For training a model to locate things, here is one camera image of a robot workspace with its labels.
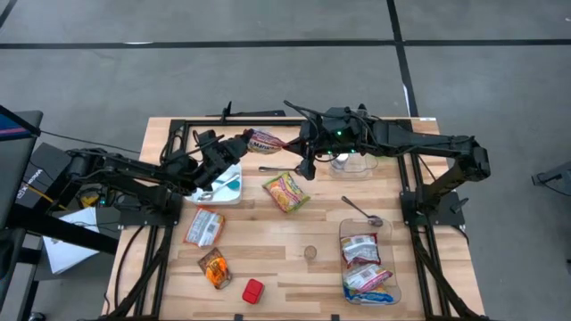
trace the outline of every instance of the black stand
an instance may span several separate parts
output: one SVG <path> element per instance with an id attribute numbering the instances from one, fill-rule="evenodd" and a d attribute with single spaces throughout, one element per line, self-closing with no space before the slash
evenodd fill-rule
<path id="1" fill-rule="evenodd" d="M 546 173 L 539 173 L 532 176 L 532 182 L 536 186 L 546 186 L 552 180 L 562 180 L 563 184 L 558 189 L 565 194 L 571 194 L 571 161 L 563 165 L 550 169 Z"/>

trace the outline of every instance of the silver spoon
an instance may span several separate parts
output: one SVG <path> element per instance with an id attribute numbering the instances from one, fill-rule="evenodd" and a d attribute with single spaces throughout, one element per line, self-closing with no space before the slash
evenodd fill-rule
<path id="1" fill-rule="evenodd" d="M 372 225 L 372 226 L 382 226 L 383 225 L 383 220 L 380 217 L 378 217 L 377 215 L 369 215 L 369 214 L 365 213 L 362 209 L 358 208 L 357 205 L 355 205 L 353 202 L 349 201 L 349 199 L 346 196 L 341 196 L 341 201 L 346 202 L 347 204 L 351 205 L 351 207 L 353 207 L 354 209 L 361 212 L 361 214 L 366 216 L 368 219 L 368 223 L 370 225 Z"/>
<path id="2" fill-rule="evenodd" d="M 218 187 L 216 187 L 216 189 L 212 192 L 203 192 L 199 197 L 198 197 L 198 201 L 210 201 L 213 197 L 214 194 L 219 192 L 222 188 L 226 187 L 226 185 L 234 182 L 235 180 L 237 180 L 238 178 L 240 178 L 240 174 L 239 173 L 235 173 L 231 178 L 229 178 L 226 182 L 220 184 Z"/>
<path id="3" fill-rule="evenodd" d="M 260 172 L 267 172 L 267 171 L 293 171 L 295 174 L 297 175 L 302 175 L 302 172 L 300 172 L 300 167 L 296 166 L 294 169 L 281 169 L 281 168 L 269 168 L 269 167 L 265 167 L 265 166 L 260 166 L 258 167 L 258 171 Z"/>

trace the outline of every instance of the clear bowl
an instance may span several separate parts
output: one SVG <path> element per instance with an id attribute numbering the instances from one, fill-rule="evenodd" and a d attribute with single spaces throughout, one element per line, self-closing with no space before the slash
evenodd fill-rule
<path id="1" fill-rule="evenodd" d="M 381 265 L 393 272 L 393 276 L 389 277 L 383 282 L 383 287 L 385 290 L 393 297 L 392 302 L 360 302 L 358 300 L 349 300 L 348 302 L 352 304 L 360 304 L 367 306 L 383 306 L 396 304 L 401 300 L 401 288 L 397 284 L 396 268 L 394 264 L 393 256 L 393 246 L 391 243 L 391 238 L 393 234 L 393 226 L 391 222 L 383 219 L 382 226 L 372 226 L 368 223 L 366 218 L 347 218 L 341 222 L 339 226 L 339 239 L 342 237 L 352 236 L 352 235 L 365 235 L 365 234 L 377 234 L 377 248 L 378 254 L 381 258 Z M 341 278 L 343 274 L 347 271 L 347 264 L 343 259 L 343 254 L 340 252 L 341 257 Z"/>
<path id="2" fill-rule="evenodd" d="M 378 159 L 371 155 L 358 153 L 341 154 L 331 161 L 329 176 L 342 180 L 363 180 L 373 176 Z"/>

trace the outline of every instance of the snack bag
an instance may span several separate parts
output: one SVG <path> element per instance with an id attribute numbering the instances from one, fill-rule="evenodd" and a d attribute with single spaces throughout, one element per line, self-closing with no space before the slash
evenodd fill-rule
<path id="1" fill-rule="evenodd" d="M 343 294 L 345 295 L 345 299 L 347 299 L 349 302 L 357 304 L 380 304 L 394 302 L 393 296 L 389 294 L 389 292 L 383 287 L 382 284 L 380 284 L 377 288 L 364 293 L 357 293 L 353 290 L 349 290 L 349 288 L 343 284 Z"/>
<path id="2" fill-rule="evenodd" d="M 198 208 L 184 242 L 198 247 L 213 245 L 218 239 L 225 219 L 218 213 Z"/>
<path id="3" fill-rule="evenodd" d="M 364 293 L 377 288 L 391 276 L 393 276 L 393 272 L 385 270 L 380 265 L 367 264 L 343 273 L 343 283 L 349 290 Z"/>
<path id="4" fill-rule="evenodd" d="M 248 142 L 248 152 L 258 152 L 262 154 L 272 154 L 274 152 L 279 152 L 286 143 L 282 142 L 281 139 L 273 136 L 267 131 L 261 129 L 250 129 L 252 131 L 252 137 Z"/>
<path id="5" fill-rule="evenodd" d="M 350 268 L 355 263 L 381 264 L 376 233 L 342 237 L 341 250 L 343 259 L 347 262 L 347 268 Z"/>
<path id="6" fill-rule="evenodd" d="M 294 182 L 289 172 L 272 178 L 263 188 L 269 192 L 277 206 L 285 213 L 299 209 L 310 197 Z"/>
<path id="7" fill-rule="evenodd" d="M 224 288 L 232 280 L 228 264 L 218 248 L 212 249 L 206 256 L 199 259 L 198 266 L 218 290 Z"/>

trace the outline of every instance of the wooden tabletop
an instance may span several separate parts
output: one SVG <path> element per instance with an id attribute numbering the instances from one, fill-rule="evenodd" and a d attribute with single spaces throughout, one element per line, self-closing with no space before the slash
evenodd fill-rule
<path id="1" fill-rule="evenodd" d="M 158 163 L 164 146 L 170 118 L 150 118 L 141 152 L 141 161 Z M 414 131 L 437 134 L 435 119 L 411 119 Z M 226 137 L 241 133 L 240 127 L 194 128 L 201 132 L 214 129 Z M 268 127 L 284 141 L 298 135 L 298 127 Z M 425 156 L 431 170 L 441 175 L 448 168 L 443 158 Z M 365 180 L 338 180 L 329 175 L 329 165 L 316 163 L 316 178 L 307 181 L 294 176 L 311 200 L 293 213 L 280 211 L 261 185 L 276 173 L 260 173 L 259 166 L 294 167 L 301 157 L 289 152 L 273 155 L 249 153 L 241 159 L 243 168 L 243 199 L 237 205 L 219 206 L 227 223 L 217 242 L 220 252 L 228 260 L 234 278 L 222 290 L 216 290 L 196 264 L 209 250 L 201 250 L 183 243 L 196 207 L 187 202 L 181 219 L 174 229 L 170 248 L 160 320 L 233 319 L 234 314 L 244 319 L 324 319 L 332 314 L 342 320 L 418 320 L 424 319 L 418 288 L 418 275 L 410 242 L 409 229 L 402 222 L 398 195 L 401 179 L 396 159 L 378 158 L 378 165 Z M 423 170 L 424 180 L 432 180 Z M 401 288 L 401 301 L 392 306 L 362 307 L 348 303 L 343 297 L 340 277 L 339 224 L 346 218 L 361 218 L 361 214 L 340 198 L 347 196 L 370 215 L 378 215 L 393 225 L 394 265 Z M 127 254 L 120 276 L 120 300 L 139 278 L 149 227 L 134 241 Z M 124 230 L 115 257 L 107 296 L 113 302 L 114 280 L 119 260 L 136 227 Z M 443 272 L 458 295 L 476 313 L 484 308 L 476 284 L 476 277 L 466 240 L 447 226 L 434 228 Z M 318 254 L 313 261 L 303 257 L 304 249 L 312 245 Z M 250 305 L 242 300 L 242 292 L 250 278 L 265 284 L 260 303 Z M 434 312 L 438 313 L 438 299 L 432 277 L 429 277 Z M 154 277 L 149 283 L 145 313 L 150 313 Z"/>

